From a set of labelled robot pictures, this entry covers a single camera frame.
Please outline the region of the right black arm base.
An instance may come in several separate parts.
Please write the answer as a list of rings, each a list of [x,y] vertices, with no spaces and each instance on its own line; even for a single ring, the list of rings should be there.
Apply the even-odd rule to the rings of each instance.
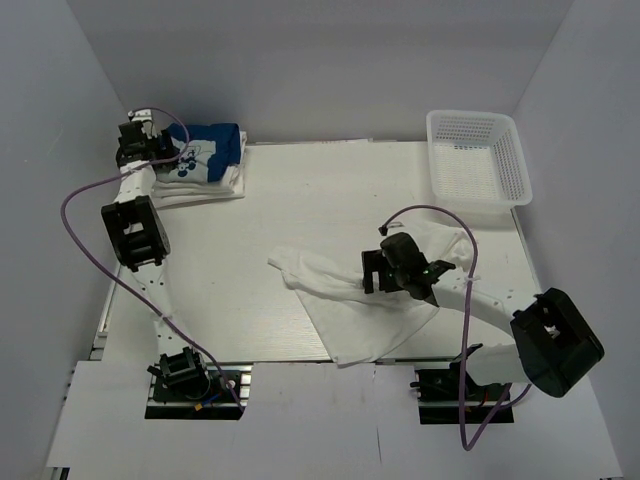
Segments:
[[[417,394],[421,425],[458,425],[457,373],[446,369],[419,369],[410,389]],[[465,386],[465,421],[480,425],[504,391],[500,384],[477,386],[471,379]]]

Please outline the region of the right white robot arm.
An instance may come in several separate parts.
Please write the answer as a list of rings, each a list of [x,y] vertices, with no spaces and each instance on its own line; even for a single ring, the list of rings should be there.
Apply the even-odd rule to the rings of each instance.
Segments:
[[[469,314],[509,335],[508,345],[475,344],[451,363],[451,384],[472,399],[487,385],[528,383],[561,398],[605,354],[583,315],[562,290],[517,291],[471,281],[445,260],[428,260],[407,233],[361,255],[367,294],[404,292],[434,307]]]

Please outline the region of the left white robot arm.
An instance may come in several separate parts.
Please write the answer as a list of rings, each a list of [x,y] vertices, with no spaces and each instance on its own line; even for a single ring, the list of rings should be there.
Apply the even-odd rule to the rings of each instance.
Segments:
[[[101,215],[116,258],[131,272],[143,298],[160,311],[153,320],[159,360],[148,371],[168,391],[200,399],[210,391],[212,377],[201,356],[175,332],[186,328],[174,318],[166,278],[171,247],[152,201],[158,172],[174,166],[178,151],[168,131],[156,130],[149,111],[132,113],[119,132],[116,163],[123,178]]]

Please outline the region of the white t shirt robot print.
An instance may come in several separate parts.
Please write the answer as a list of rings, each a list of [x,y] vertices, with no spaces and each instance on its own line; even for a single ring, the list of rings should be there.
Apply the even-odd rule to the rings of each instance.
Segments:
[[[367,294],[361,266],[310,251],[277,247],[268,264],[280,271],[285,286],[296,293],[329,358],[339,366],[380,359],[439,312],[405,291]]]

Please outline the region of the blue white t shirt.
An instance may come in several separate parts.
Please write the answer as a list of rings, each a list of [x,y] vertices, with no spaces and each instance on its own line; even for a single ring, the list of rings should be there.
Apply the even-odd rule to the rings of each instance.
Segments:
[[[235,123],[188,125],[190,141],[185,148],[185,133],[174,123],[168,128],[173,145],[185,148],[176,167],[158,174],[165,183],[230,183],[243,165],[244,132]]]

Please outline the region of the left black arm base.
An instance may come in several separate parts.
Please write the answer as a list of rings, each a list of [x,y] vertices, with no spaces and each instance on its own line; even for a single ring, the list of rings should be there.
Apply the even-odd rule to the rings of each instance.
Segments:
[[[243,412],[220,373],[209,368],[209,380],[194,393],[170,389],[151,377],[144,418],[146,420],[237,421]]]

